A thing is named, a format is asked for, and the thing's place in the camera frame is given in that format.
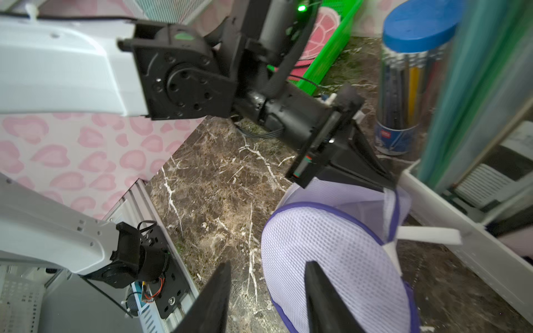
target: white plastic crate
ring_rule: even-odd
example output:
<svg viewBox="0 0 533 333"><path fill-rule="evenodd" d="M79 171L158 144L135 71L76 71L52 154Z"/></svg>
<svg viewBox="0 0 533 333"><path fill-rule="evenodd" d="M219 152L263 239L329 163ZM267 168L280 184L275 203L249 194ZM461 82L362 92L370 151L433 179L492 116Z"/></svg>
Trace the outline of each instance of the white plastic crate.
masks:
<svg viewBox="0 0 533 333"><path fill-rule="evenodd" d="M6 274L0 295L0 331L37 333L44 285Z"/></svg>
<svg viewBox="0 0 533 333"><path fill-rule="evenodd" d="M463 245L448 248L533 324L533 266L419 181L412 174L417 165L405 169L398 181L413 200L411 215L422 225L459 230Z"/></svg>

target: black cable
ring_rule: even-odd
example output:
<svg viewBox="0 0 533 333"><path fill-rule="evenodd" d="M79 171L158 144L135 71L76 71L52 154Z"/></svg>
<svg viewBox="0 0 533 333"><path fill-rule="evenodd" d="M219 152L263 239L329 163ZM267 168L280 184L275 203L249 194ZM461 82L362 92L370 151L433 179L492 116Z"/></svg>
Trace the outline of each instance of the black cable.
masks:
<svg viewBox="0 0 533 333"><path fill-rule="evenodd" d="M133 318L132 314L129 313L125 308L123 308L120 304L118 304L118 302L114 299L111 298L111 296L109 296L108 294L104 293L102 289L98 288L97 286L95 286L93 283L91 283L89 280L87 280L85 277L80 277L82 280L84 280L85 282L87 282L91 287L93 287L94 289L96 289L99 293L101 293L102 295L106 296L110 301L112 301L116 306L120 307L120 309L122 311L124 311L124 313L126 313L128 316L130 316L130 318Z"/></svg>
<svg viewBox="0 0 533 333"><path fill-rule="evenodd" d="M315 86L316 88L320 88L320 87L318 86L318 84L316 84L315 82L313 82L313 81L311 81L311 80L309 80L309 79L306 79L306 78L304 78L304 77L301 77L301 76L298 76L298 75L292 75L292 74L289 74L289 76L295 77L295 78L300 79L300 80L304 80L304 81L306 81L306 82L309 82L310 84L312 84L312 85Z"/></svg>
<svg viewBox="0 0 533 333"><path fill-rule="evenodd" d="M132 293L130 293L128 296L126 296L126 299L124 300L124 303L126 305L126 309L129 309L130 307L128 306L128 299L132 296L132 295L135 295L135 294L141 294L141 298L142 298L142 292L140 291L134 291Z"/></svg>
<svg viewBox="0 0 533 333"><path fill-rule="evenodd" d="M149 226L147 226L146 228L144 229L140 229L141 227L141 224L143 223L151 223ZM153 229L155 226L157 225L157 222L156 221L142 221L140 222L138 225L137 225L137 230L139 230L141 233L145 232L145 231L148 231L148 230L151 230Z"/></svg>
<svg viewBox="0 0 533 333"><path fill-rule="evenodd" d="M274 131L266 132L266 133L253 133L250 131L247 131L243 128L241 128L239 125L233 123L235 126L235 129L244 137L250 138L250 139L275 139L279 137L283 133L283 128L276 129Z"/></svg>
<svg viewBox="0 0 533 333"><path fill-rule="evenodd" d="M11 12L0 12L1 16L10 16L14 18L25 18L29 19L30 16L26 13L11 13ZM137 21L136 18L131 18L127 16L54 16L54 15L39 15L37 16L40 20L58 20L58 21L99 21L99 20L131 20Z"/></svg>

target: mounting screw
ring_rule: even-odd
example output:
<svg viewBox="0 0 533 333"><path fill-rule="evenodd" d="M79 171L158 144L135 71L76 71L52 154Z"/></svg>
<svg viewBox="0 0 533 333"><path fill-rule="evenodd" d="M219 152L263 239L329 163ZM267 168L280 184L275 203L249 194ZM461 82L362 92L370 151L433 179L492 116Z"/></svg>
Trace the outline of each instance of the mounting screw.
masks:
<svg viewBox="0 0 533 333"><path fill-rule="evenodd" d="M153 88L156 92L158 92L158 93L160 93L160 92L163 91L163 86L161 85L161 83L156 83L156 84L154 84L154 85L152 86L152 88Z"/></svg>
<svg viewBox="0 0 533 333"><path fill-rule="evenodd" d="M165 54L165 60L169 63L174 63L176 61L176 58L173 57L171 54L167 53Z"/></svg>

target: brown marble surface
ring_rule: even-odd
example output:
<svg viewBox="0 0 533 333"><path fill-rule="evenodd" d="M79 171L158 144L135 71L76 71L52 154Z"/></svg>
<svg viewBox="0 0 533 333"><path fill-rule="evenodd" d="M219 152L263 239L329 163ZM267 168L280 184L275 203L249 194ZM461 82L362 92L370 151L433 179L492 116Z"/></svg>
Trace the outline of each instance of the brown marble surface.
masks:
<svg viewBox="0 0 533 333"><path fill-rule="evenodd" d="M366 99L361 129L369 140L377 107L379 39L352 38L322 81L344 82ZM396 175L416 156L377 154ZM161 218L201 289L231 262L227 332L287 332L268 296L261 232L290 183L295 153L276 140L244 140L227 120L206 119L150 181ZM416 224L409 218L407 223ZM425 332L533 332L533 327L444 246L400 241L404 279L414 288Z"/></svg>

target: white shelf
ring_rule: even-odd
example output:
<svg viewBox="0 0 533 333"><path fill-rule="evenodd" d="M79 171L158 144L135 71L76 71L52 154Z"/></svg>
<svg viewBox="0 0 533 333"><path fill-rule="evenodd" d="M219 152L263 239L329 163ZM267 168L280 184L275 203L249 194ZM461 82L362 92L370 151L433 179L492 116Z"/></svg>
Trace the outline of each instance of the white shelf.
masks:
<svg viewBox="0 0 533 333"><path fill-rule="evenodd" d="M448 248L533 324L533 265L415 178L411 170L416 165L404 170L398 182L411 195L412 216L423 225L458 229L463 245Z"/></svg>

